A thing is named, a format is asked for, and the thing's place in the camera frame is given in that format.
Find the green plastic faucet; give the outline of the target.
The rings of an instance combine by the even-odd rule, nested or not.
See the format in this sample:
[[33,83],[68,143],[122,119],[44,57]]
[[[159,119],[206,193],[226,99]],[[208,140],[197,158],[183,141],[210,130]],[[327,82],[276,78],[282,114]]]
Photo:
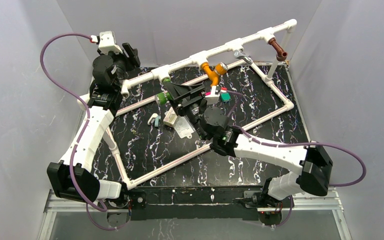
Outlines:
[[172,96],[168,91],[160,92],[154,96],[154,100],[158,105],[165,105],[169,100],[172,100]]

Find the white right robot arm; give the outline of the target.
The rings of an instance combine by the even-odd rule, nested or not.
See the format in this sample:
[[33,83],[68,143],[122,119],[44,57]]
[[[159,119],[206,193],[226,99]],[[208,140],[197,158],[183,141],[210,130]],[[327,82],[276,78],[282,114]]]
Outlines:
[[207,104],[203,84],[183,85],[166,77],[162,85],[166,92],[155,97],[157,102],[170,103],[178,116],[190,122],[201,140],[212,141],[211,150],[221,156],[250,158],[289,171],[268,178],[255,203],[275,207],[300,192],[319,197],[328,194],[333,161],[318,143],[282,144],[253,136],[240,126],[231,125],[229,114],[221,108]]

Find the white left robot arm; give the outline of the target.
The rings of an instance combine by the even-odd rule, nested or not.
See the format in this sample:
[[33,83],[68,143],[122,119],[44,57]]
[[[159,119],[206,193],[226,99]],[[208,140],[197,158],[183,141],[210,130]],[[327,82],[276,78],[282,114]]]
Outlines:
[[93,161],[101,141],[105,141],[115,155],[120,153],[117,144],[108,134],[120,108],[122,81],[140,67],[138,50],[128,42],[99,44],[98,57],[92,63],[92,82],[85,96],[77,96],[85,110],[82,124],[72,143],[58,162],[51,162],[46,170],[55,195],[84,203],[109,199],[117,208],[129,203],[129,194],[123,183],[97,179],[92,171]]

